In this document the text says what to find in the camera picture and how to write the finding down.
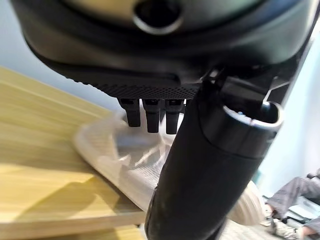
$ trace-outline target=gray pants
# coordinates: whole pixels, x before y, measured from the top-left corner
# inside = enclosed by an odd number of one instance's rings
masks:
[[[277,191],[267,203],[277,211],[281,218],[285,218],[288,209],[296,204],[300,196],[320,199],[320,179],[295,177]],[[310,220],[305,226],[320,234],[320,217]]]

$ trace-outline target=white shoe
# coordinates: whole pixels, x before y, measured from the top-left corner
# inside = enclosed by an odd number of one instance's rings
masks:
[[[81,127],[73,144],[85,161],[146,212],[175,136],[166,134],[165,120],[159,133],[148,133],[145,111],[140,112],[141,127],[128,127],[110,115]],[[242,225],[258,224],[264,216],[262,206],[250,182],[228,218]]]
[[[271,209],[269,207],[267,207],[267,205],[264,205],[264,218],[263,221],[260,222],[260,225],[264,226],[264,227],[270,227],[271,226],[271,222],[273,219],[273,212],[271,211]]]
[[[289,227],[278,219],[271,221],[270,231],[272,234],[288,240],[302,240],[302,228]]]

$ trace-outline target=white wall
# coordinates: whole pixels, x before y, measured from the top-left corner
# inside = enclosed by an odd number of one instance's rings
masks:
[[[306,57],[284,107],[285,121],[260,166],[260,190],[272,195],[294,177],[320,168],[320,37]]]
[[[38,60],[25,43],[18,20],[8,0],[0,0],[0,66],[37,79],[102,107],[122,110],[117,99],[92,86],[66,79]]]

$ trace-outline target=floor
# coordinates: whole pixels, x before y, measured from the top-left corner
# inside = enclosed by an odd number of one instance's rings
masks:
[[[264,226],[243,226],[228,221],[219,240],[279,240],[281,238],[271,235]]]

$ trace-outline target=person's leg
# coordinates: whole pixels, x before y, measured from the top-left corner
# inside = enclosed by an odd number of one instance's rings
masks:
[[[316,230],[314,230],[314,229],[312,229],[311,227],[308,227],[308,226],[303,226],[302,227],[302,232],[303,232],[303,237],[309,236],[309,235],[313,235],[313,234],[319,234]]]
[[[320,198],[320,179],[295,177],[269,198],[266,208],[271,212],[276,212],[282,219],[300,196]]]

